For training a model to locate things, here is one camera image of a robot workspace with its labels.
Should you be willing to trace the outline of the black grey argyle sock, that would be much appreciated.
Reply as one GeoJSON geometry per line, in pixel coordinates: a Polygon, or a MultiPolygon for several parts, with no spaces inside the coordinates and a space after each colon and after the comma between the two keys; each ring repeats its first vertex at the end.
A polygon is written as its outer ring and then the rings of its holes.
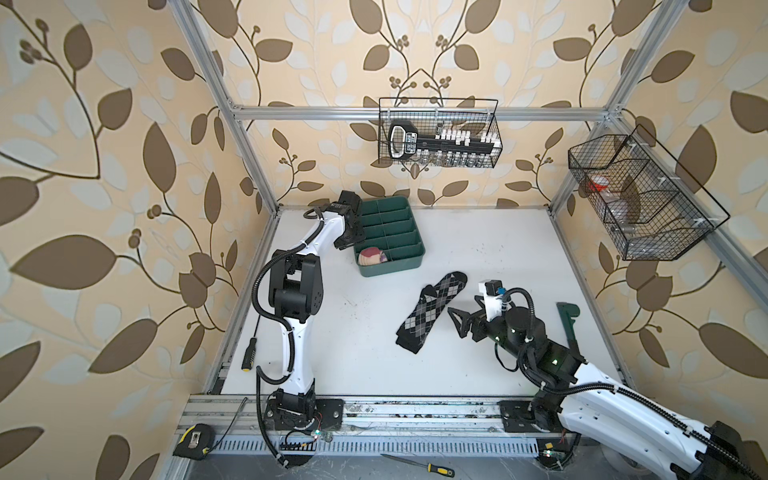
{"type": "Polygon", "coordinates": [[[413,311],[400,325],[395,343],[413,354],[418,354],[434,323],[446,306],[466,287],[465,273],[446,274],[435,285],[426,285],[420,292],[413,311]]]}

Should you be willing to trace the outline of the beige sock maroon purple stripes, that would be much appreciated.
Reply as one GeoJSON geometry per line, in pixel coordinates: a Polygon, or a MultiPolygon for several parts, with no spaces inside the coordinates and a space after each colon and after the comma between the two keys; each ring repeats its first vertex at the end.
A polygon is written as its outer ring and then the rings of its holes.
{"type": "Polygon", "coordinates": [[[358,254],[358,264],[360,266],[379,265],[387,261],[388,258],[385,251],[378,247],[365,248],[358,254]]]}

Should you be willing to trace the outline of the green plastic divided tray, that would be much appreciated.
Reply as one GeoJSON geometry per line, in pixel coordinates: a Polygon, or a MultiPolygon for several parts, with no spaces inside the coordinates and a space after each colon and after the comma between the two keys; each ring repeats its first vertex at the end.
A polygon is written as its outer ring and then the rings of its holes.
{"type": "Polygon", "coordinates": [[[360,214],[365,240],[354,246],[354,258],[363,277],[398,273],[421,266],[425,245],[407,198],[394,196],[365,200],[360,214]],[[384,250],[388,261],[360,266],[358,254],[368,247],[384,250]]]}

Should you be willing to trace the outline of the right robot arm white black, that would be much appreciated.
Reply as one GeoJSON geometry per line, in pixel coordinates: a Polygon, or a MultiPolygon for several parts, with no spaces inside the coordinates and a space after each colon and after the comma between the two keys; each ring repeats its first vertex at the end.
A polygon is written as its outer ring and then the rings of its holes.
{"type": "Polygon", "coordinates": [[[735,429],[675,413],[550,339],[526,290],[489,281],[476,301],[473,313],[450,308],[451,320],[461,337],[488,339],[515,358],[537,389],[530,402],[537,427],[591,438],[661,479],[758,478],[735,429]]]}

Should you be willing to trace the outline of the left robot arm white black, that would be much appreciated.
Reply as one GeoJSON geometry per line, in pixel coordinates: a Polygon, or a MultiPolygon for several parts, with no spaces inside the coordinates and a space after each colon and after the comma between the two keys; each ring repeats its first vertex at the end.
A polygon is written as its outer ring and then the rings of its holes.
{"type": "Polygon", "coordinates": [[[275,413],[304,423],[315,418],[310,336],[311,318],[319,312],[324,298],[321,254],[330,247],[346,250],[365,239],[361,205],[359,195],[344,191],[338,200],[306,211],[304,217],[314,220],[315,227],[296,246],[274,251],[252,287],[251,302],[258,319],[280,325],[283,370],[280,377],[273,378],[255,365],[255,338],[249,340],[241,369],[255,370],[258,383],[276,387],[275,413]]]}

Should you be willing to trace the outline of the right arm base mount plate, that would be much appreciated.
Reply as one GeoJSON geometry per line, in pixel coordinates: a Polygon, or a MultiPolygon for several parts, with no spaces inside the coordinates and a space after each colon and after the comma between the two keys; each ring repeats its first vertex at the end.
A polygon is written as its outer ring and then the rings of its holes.
{"type": "Polygon", "coordinates": [[[545,398],[503,400],[498,403],[505,433],[559,433],[559,407],[545,398]]]}

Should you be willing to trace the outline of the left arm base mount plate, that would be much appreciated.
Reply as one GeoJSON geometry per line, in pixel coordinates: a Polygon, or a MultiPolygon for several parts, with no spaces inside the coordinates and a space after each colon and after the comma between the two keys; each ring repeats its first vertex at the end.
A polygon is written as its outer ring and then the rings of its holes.
{"type": "Polygon", "coordinates": [[[337,431],[342,426],[344,406],[340,398],[278,394],[268,400],[265,417],[280,431],[337,431]]]}

